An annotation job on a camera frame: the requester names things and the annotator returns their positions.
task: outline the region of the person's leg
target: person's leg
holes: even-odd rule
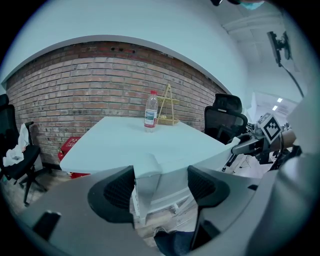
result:
[[[183,256],[190,252],[194,232],[167,231],[158,227],[154,231],[154,241],[165,256]]]

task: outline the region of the plastic bottle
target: plastic bottle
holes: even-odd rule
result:
[[[155,90],[151,91],[144,113],[144,130],[147,133],[153,133],[156,128],[157,122],[157,112],[158,112],[158,99],[157,92]]]

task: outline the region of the red fire extinguisher box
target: red fire extinguisher box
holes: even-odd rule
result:
[[[77,143],[78,140],[80,140],[81,137],[70,137],[68,140],[63,144],[63,146],[60,148],[58,153],[58,158],[60,161],[65,157],[65,155],[69,152],[69,150]],[[79,178],[82,176],[89,175],[90,173],[76,173],[71,172],[70,177],[71,179]]]

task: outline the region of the floor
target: floor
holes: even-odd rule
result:
[[[271,167],[271,164],[260,165],[256,158],[247,155],[239,155],[234,161],[232,166],[227,167],[225,172],[233,175],[243,177],[262,178]],[[53,170],[51,174],[44,173],[40,175],[37,180],[44,185],[48,190],[55,186],[70,181],[69,175],[61,170]],[[10,205],[10,210],[19,216],[20,213],[26,208],[23,203],[25,191],[17,183],[14,185],[14,180],[7,180],[2,178],[0,185],[3,194]],[[32,184],[27,201],[32,204],[44,193],[38,190],[38,187]],[[192,201],[182,212],[176,215],[171,208],[167,208],[158,212],[148,214],[145,226],[139,223],[139,218],[136,216],[133,206],[133,201],[130,201],[130,212],[134,218],[134,228],[138,235],[150,247],[157,250],[157,245],[153,238],[154,230],[156,227],[162,226],[167,231],[185,231],[191,232],[195,230],[197,222],[198,205]]]

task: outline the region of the white table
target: white table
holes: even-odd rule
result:
[[[133,165],[134,206],[143,223],[148,213],[191,195],[189,165],[220,171],[236,144],[224,145],[182,122],[157,125],[154,133],[146,133],[143,118],[104,117],[72,147],[60,167],[94,174]]]

